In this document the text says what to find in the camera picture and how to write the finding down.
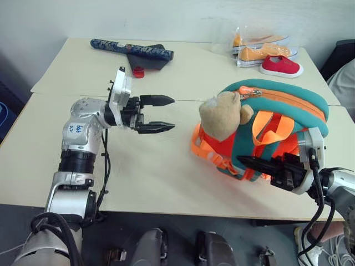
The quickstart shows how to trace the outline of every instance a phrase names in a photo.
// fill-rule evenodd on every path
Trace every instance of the patterned cylinder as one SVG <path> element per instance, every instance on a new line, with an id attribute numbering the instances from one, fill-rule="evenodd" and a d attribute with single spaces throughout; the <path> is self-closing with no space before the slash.
<path id="1" fill-rule="evenodd" d="M 170 50 L 132 44 L 122 44 L 118 42 L 111 42 L 109 40 L 92 39 L 90 44 L 95 49 L 122 54 L 135 54 L 141 57 L 151 57 L 166 61 L 171 61 L 174 57 L 174 52 Z"/>

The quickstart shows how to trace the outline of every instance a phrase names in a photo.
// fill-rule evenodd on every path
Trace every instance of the orange backpack strap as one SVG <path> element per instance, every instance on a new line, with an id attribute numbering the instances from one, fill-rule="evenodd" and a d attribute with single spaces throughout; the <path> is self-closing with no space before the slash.
<path id="1" fill-rule="evenodd" d="M 252 126 L 253 143 L 255 146 L 268 145 L 277 141 L 285 140 L 291 135 L 295 126 L 295 121 L 292 118 L 282 115 L 276 132 L 269 130 L 263 135 L 261 140 L 258 140 L 258 135 L 262 133 L 262 130 L 270 122 L 272 116 L 273 112 L 270 111 L 259 111 L 255 116 Z"/>
<path id="2" fill-rule="evenodd" d="M 237 171 L 234 170 L 230 159 L 223 159 L 215 150 L 204 140 L 199 137 L 200 124 L 198 124 L 192 133 L 191 138 L 191 151 L 198 157 L 204 158 L 212 162 L 215 166 L 221 169 L 228 169 L 231 174 L 236 175 Z"/>

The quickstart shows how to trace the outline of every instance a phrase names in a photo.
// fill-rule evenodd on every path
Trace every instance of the orange shoe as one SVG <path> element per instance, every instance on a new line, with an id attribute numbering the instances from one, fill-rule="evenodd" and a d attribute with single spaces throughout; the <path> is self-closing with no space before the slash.
<path id="1" fill-rule="evenodd" d="M 241 39 L 238 34 L 233 41 L 233 53 L 237 54 L 246 46 L 253 46 L 254 48 L 261 48 L 264 43 L 273 43 L 277 45 L 286 45 L 290 41 L 287 35 L 269 35 L 261 38 Z"/>
<path id="2" fill-rule="evenodd" d="M 260 49 L 245 47 L 242 51 L 240 51 L 238 61 L 241 67 L 252 67 L 253 65 L 262 64 L 268 55 L 283 55 L 284 57 L 292 60 L 297 56 L 297 49 L 287 48 L 271 43 L 263 44 Z"/>

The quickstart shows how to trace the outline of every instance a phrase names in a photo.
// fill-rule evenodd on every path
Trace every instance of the red cap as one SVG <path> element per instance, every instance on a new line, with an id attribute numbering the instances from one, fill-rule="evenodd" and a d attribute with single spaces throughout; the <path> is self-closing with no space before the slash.
<path id="1" fill-rule="evenodd" d="M 140 66 L 136 67 L 135 69 L 133 69 L 133 75 L 137 79 L 143 78 L 144 77 L 144 68 L 141 68 Z"/>

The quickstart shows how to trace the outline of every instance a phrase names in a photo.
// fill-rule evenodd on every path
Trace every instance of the gray floor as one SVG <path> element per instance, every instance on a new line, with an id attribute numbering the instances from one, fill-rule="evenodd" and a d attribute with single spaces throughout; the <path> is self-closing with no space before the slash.
<path id="1" fill-rule="evenodd" d="M 29 221 L 42 212 L 40 208 L 1 205 L 0 252 L 21 244 L 29 233 Z M 159 215 L 142 213 L 108 213 L 108 218 L 84 230 L 83 258 L 87 266 L 105 265 L 104 252 L 125 248 L 129 265 L 141 235 L 154 227 L 165 228 L 169 235 L 169 265 L 193 266 L 195 236 L 199 230 L 214 231 L 224 236 L 233 247 L 240 266 L 259 266 L 258 253 L 268 246 L 276 253 L 277 265 L 298 265 L 293 240 L 295 225 L 255 227 L 246 219 Z M 0 265 L 9 266 L 17 251 L 0 256 Z M 325 255 L 319 265 L 328 265 Z"/>

